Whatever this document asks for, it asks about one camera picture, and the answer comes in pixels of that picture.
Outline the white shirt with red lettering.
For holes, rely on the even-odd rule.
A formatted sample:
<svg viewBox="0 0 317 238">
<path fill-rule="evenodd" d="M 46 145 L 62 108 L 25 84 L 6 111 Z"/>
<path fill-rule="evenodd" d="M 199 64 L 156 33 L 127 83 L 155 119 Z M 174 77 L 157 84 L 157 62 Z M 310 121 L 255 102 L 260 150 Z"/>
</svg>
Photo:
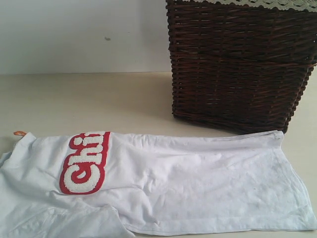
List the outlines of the white shirt with red lettering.
<svg viewBox="0 0 317 238">
<path fill-rule="evenodd" d="M 3 238 L 132 238 L 317 228 L 284 134 L 22 134 L 0 160 Z"/>
</svg>

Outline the brown wicker laundry basket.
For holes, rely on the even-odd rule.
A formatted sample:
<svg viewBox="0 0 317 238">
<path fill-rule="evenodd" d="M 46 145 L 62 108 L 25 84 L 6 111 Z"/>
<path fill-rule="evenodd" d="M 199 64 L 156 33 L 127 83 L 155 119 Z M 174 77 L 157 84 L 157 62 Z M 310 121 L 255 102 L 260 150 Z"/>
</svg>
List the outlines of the brown wicker laundry basket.
<svg viewBox="0 0 317 238">
<path fill-rule="evenodd" d="M 256 133 L 286 132 L 317 64 L 317 12 L 169 0 L 176 119 Z"/>
</svg>

